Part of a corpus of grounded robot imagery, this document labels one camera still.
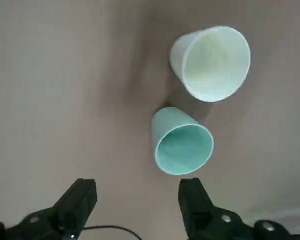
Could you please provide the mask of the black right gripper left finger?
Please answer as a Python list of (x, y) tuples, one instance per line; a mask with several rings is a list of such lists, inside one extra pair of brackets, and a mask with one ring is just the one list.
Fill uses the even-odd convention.
[(76, 240), (97, 199), (96, 181), (78, 178), (52, 207), (32, 212), (12, 227), (0, 222), (0, 240)]

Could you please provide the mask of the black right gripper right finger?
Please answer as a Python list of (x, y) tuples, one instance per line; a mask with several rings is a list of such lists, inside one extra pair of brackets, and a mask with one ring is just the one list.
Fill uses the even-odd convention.
[(178, 203), (189, 240), (294, 240), (281, 224), (258, 220), (254, 226), (230, 210), (215, 206), (198, 178), (183, 178)]

